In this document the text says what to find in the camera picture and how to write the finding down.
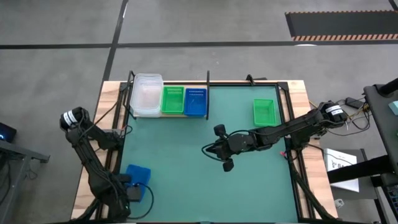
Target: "white container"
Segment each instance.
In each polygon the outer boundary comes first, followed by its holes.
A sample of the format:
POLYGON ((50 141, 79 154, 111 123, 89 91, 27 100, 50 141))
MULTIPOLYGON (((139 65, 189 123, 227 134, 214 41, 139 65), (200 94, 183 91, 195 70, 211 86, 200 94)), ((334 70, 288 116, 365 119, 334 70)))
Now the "white container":
POLYGON ((162 116, 163 79, 159 74, 137 74, 132 86, 130 106, 134 113, 144 118, 162 116))

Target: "blue plastic bin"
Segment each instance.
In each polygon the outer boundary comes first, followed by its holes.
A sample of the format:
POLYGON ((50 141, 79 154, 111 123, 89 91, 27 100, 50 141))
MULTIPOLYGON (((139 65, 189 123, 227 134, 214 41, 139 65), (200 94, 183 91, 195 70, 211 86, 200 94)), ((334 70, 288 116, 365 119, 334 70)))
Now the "blue plastic bin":
MULTIPOLYGON (((132 177, 131 182, 128 184, 128 186, 133 186, 137 183, 142 183, 148 186, 148 182, 150 179, 150 169, 130 164, 127 167, 126 174, 132 177)), ((142 192, 141 198, 139 200, 141 202, 141 200, 144 198, 146 188, 143 185, 140 185, 139 187, 142 192)))
POLYGON ((185 90, 184 114, 204 116, 207 112, 207 89, 187 88, 185 90))

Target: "green basket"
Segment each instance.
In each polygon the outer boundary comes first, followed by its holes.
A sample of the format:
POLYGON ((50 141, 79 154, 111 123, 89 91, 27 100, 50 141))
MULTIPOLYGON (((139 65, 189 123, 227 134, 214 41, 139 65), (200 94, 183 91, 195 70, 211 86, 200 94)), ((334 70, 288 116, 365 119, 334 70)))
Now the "green basket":
POLYGON ((184 86, 165 86, 163 88, 162 112, 182 114, 184 111, 184 86))
POLYGON ((274 100, 254 99, 253 111, 255 126, 276 126, 274 100))

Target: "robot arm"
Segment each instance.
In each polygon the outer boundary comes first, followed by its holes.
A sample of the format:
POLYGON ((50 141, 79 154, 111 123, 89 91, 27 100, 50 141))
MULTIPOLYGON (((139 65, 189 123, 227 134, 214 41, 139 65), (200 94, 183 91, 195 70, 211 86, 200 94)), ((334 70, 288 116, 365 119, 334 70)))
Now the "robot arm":
POLYGON ((106 133, 97 127, 90 121, 87 110, 81 107, 62 114, 60 127, 86 168, 90 190, 95 196, 91 206, 79 219, 89 219, 98 202, 101 202, 109 207, 110 219, 123 221, 130 215, 129 197, 123 182, 130 180, 121 180, 120 176, 106 170, 88 138, 97 141, 100 148, 112 151, 118 150, 123 140, 117 133, 106 133))
POLYGON ((251 130, 234 131, 227 134, 223 124, 214 130, 220 138, 208 147, 206 152, 216 154, 224 162, 225 172, 233 168, 232 155, 243 152, 263 151, 272 147, 280 138, 287 138, 290 149, 303 149, 314 134, 324 135, 326 128, 338 128, 345 124, 346 114, 340 106, 332 101, 321 103, 317 109, 275 127, 256 128, 251 130))

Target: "white paper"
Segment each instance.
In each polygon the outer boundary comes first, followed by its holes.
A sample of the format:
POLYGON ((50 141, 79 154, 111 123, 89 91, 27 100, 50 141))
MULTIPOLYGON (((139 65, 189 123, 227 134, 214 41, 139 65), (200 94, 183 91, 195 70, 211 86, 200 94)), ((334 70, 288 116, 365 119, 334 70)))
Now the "white paper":
MULTIPOLYGON (((351 164, 352 165, 356 164, 356 156, 349 155, 347 153, 339 152, 339 151, 332 150, 332 149, 326 149, 325 150, 325 164, 326 164, 327 171, 339 169, 339 168, 342 168, 345 166, 350 166, 351 164)), ((359 192, 358 179, 347 180, 347 181, 338 182, 338 183, 334 183, 334 184, 330 184, 330 185, 332 187, 339 187, 342 189, 359 192)))

